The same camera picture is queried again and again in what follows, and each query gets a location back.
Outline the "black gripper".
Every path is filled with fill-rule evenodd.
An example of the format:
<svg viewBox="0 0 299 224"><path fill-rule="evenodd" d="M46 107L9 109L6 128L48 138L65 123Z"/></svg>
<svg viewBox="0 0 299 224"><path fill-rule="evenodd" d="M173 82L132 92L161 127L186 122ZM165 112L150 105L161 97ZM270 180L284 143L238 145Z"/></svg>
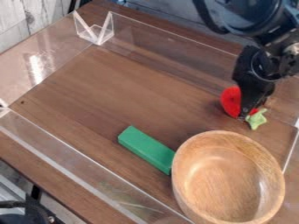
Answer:
<svg viewBox="0 0 299 224"><path fill-rule="evenodd" d="M280 79L276 63L257 47L246 45L237 56L232 80L240 89L240 112L237 119L244 121L252 109L257 109L274 91Z"/></svg>

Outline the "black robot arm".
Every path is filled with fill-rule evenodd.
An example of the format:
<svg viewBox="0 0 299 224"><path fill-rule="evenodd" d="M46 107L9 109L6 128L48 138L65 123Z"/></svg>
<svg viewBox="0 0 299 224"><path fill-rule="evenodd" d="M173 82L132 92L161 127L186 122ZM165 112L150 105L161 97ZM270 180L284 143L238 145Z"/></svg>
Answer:
<svg viewBox="0 0 299 224"><path fill-rule="evenodd" d="M299 74L299 0L210 0L218 14L213 22L205 0L192 0L200 19L217 34L234 34L254 42L237 56L232 80L240 89L237 119L260 107L276 83Z"/></svg>

